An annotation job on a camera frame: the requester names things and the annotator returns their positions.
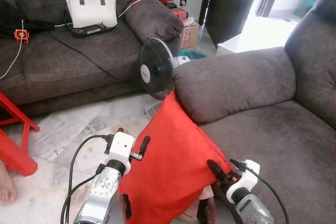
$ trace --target red plastic chair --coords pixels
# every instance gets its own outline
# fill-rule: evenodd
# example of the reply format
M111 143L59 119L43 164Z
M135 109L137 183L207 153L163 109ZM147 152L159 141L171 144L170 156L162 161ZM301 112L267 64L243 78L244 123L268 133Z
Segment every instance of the red plastic chair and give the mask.
M30 128L39 131L40 128L19 110L2 92L0 92L0 105L13 116L13 118L0 121L0 126L22 122L22 146L19 147L6 133L0 129L0 159L7 169L14 169L23 176L34 174L37 170L36 162L28 154L28 138Z

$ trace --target electric fan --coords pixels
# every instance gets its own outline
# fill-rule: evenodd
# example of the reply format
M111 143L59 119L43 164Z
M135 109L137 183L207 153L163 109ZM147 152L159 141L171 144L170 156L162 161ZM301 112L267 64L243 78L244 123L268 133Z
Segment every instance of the electric fan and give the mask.
M146 41L139 54L141 82L152 97L163 100L174 90L173 69L178 67L178 58L172 56L168 46L160 39Z

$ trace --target white bag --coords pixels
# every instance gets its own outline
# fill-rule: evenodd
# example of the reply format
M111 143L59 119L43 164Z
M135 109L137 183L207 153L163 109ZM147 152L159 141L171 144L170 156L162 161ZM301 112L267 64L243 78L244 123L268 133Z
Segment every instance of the white bag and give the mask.
M117 22L115 0L66 0L74 28L103 24L115 27Z

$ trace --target red cloth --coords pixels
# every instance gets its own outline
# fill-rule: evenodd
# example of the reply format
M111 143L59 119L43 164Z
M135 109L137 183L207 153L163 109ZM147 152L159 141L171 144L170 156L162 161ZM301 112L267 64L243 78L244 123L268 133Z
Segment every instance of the red cloth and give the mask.
M229 173L231 166L217 145L184 113L174 93L139 135L138 152L150 136L142 161L132 161L120 191L131 201L132 224L165 224L183 213L216 179L206 161L213 159Z

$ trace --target cardboard box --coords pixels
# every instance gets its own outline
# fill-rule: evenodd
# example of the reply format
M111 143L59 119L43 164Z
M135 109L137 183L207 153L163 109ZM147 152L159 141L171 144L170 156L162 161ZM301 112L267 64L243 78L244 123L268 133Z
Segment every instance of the cardboard box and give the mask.
M190 26L183 28L180 34L180 49L196 46L199 26L198 23L194 22Z

